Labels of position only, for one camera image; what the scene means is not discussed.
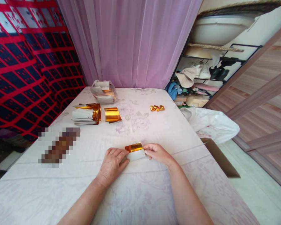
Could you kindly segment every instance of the hand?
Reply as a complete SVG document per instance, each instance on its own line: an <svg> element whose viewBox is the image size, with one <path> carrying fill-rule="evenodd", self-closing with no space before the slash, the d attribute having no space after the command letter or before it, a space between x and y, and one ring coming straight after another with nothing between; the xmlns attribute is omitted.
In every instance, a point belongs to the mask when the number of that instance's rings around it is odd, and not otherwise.
<svg viewBox="0 0 281 225"><path fill-rule="evenodd" d="M123 172L130 160L120 162L129 152L119 148L109 148L103 159L100 171L96 177L98 182L108 188Z"/></svg>
<svg viewBox="0 0 281 225"><path fill-rule="evenodd" d="M149 160L153 158L156 161L166 165L167 168L170 168L172 164L177 163L176 160L160 144L150 143L145 145L143 149L149 156Z"/></svg>

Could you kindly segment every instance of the floor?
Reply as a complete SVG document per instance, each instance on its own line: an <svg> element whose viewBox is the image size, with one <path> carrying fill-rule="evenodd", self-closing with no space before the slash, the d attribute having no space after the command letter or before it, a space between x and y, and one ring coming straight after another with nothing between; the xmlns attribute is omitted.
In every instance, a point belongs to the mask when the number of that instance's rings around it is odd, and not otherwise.
<svg viewBox="0 0 281 225"><path fill-rule="evenodd" d="M281 186L232 140L219 148L241 178L230 178L260 224L281 224Z"/></svg>

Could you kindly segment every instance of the cardboard box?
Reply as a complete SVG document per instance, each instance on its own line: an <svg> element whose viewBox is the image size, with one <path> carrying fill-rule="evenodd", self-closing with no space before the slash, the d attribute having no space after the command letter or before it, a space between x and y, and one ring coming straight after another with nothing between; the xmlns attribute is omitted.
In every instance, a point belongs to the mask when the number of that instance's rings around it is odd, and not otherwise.
<svg viewBox="0 0 281 225"><path fill-rule="evenodd" d="M232 166L232 164L229 162L229 160L226 158L226 156L222 153L220 148L212 139L201 138L201 141L205 144L206 148L213 156L215 161L218 163L218 165L221 167L221 169L224 171L227 177L240 178L239 173Z"/></svg>
<svg viewBox="0 0 281 225"><path fill-rule="evenodd" d="M177 106L182 106L186 99L187 98L184 95L177 95L177 98L174 102Z"/></svg>
<svg viewBox="0 0 281 225"><path fill-rule="evenodd" d="M202 108L209 100L204 95L191 95L187 97L186 104L191 107Z"/></svg>

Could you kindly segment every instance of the white sneaker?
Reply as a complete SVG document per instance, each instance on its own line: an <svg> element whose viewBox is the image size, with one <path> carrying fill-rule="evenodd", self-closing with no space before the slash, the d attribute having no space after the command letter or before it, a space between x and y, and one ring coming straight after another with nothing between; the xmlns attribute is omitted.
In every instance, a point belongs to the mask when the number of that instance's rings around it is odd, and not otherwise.
<svg viewBox="0 0 281 225"><path fill-rule="evenodd" d="M189 67L187 68L196 68L196 77L200 79L209 80L210 79L210 72L208 68L208 64L202 63L202 62L193 62Z"/></svg>

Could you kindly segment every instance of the pink curtain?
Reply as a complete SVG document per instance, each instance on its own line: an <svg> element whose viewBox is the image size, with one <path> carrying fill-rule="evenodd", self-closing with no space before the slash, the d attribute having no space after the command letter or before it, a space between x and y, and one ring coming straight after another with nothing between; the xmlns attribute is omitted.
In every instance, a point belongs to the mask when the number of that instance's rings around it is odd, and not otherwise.
<svg viewBox="0 0 281 225"><path fill-rule="evenodd" d="M164 89L202 0L58 0L90 86Z"/></svg>

